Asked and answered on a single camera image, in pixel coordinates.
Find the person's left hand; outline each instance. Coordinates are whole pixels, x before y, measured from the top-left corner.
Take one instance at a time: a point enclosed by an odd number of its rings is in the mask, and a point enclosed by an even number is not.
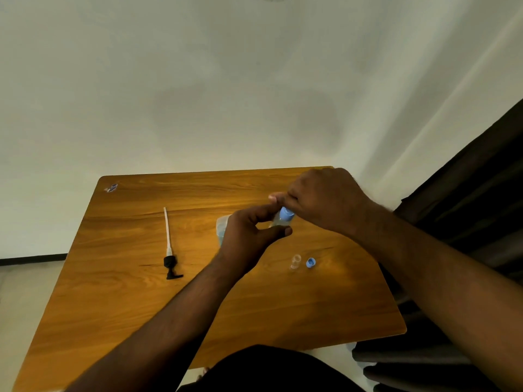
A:
[[[271,243],[292,234],[289,226],[256,227],[257,223],[274,219],[280,209],[278,204],[253,206],[229,216],[216,261],[223,262],[238,278],[252,270]]]

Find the blue bottle cap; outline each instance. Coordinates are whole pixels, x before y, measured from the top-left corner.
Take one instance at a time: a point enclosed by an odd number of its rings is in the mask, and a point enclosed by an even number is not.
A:
[[[288,210],[286,207],[281,208],[280,210],[280,218],[285,221],[289,222],[292,220],[292,217],[294,217],[294,213],[292,213],[290,210]]]

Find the table top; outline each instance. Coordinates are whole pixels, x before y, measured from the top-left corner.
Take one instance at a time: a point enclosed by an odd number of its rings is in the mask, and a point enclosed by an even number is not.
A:
[[[218,250],[216,219],[284,191],[308,168],[104,176],[64,263],[16,392],[64,388],[137,330]],[[118,186],[111,192],[107,189]],[[166,279],[163,207],[177,273]],[[191,365],[253,344],[294,350],[404,333],[378,264],[348,238],[299,217],[223,301]],[[291,259],[302,262],[291,270]],[[317,260],[308,269],[308,257]]]

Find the person's right hand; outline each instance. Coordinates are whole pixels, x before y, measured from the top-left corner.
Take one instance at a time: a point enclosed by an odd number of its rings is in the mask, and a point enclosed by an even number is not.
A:
[[[300,175],[287,192],[272,193],[269,199],[318,227],[350,237],[375,206],[342,168],[311,169]]]

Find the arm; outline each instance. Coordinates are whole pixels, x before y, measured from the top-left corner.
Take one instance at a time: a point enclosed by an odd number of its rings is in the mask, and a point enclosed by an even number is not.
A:
[[[375,204],[344,169],[311,170],[269,198],[363,246],[477,367],[523,389],[523,287]]]
[[[176,390],[223,299],[265,249],[292,233],[290,227],[258,230],[280,206],[239,210],[229,217],[214,259],[150,321],[91,366],[67,388],[81,391]]]

